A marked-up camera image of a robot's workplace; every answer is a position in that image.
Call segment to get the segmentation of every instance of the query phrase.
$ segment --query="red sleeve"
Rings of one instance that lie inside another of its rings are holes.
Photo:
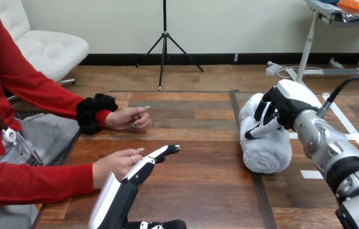
[[[25,59],[0,20],[0,82],[16,96],[57,116],[76,119],[82,97],[38,72]],[[101,129],[109,111],[98,112]]]
[[[30,167],[0,163],[0,205],[54,203],[92,192],[92,164]]]

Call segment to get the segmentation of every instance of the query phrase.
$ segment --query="hand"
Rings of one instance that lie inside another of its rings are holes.
[[[121,181],[130,169],[143,158],[140,154],[143,150],[141,148],[118,151],[93,163],[93,188],[101,189],[110,172],[113,172],[115,177]]]
[[[111,130],[127,130],[132,124],[132,132],[142,133],[151,124],[146,111],[144,107],[131,107],[112,112],[106,117],[105,127]]]

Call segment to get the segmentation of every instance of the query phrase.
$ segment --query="gray table leg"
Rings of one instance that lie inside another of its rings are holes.
[[[291,75],[291,78],[298,83],[301,83],[303,81],[304,70],[306,69],[308,56],[310,55],[311,46],[313,45],[314,33],[316,30],[317,22],[318,22],[318,12],[314,11],[313,21],[311,22],[310,32],[308,33],[307,36],[306,46],[304,47],[303,56],[301,57],[301,62],[298,68],[297,76]]]

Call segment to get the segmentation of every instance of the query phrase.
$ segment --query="white leather chair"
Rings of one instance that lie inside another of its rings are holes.
[[[75,82],[61,79],[88,55],[85,40],[61,32],[32,31],[21,0],[0,0],[0,19],[36,70],[60,84]]]

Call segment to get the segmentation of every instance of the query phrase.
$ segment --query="id badge clip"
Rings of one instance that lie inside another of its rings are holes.
[[[16,141],[16,132],[9,128],[7,130],[2,130],[5,141],[9,143],[14,143]]]

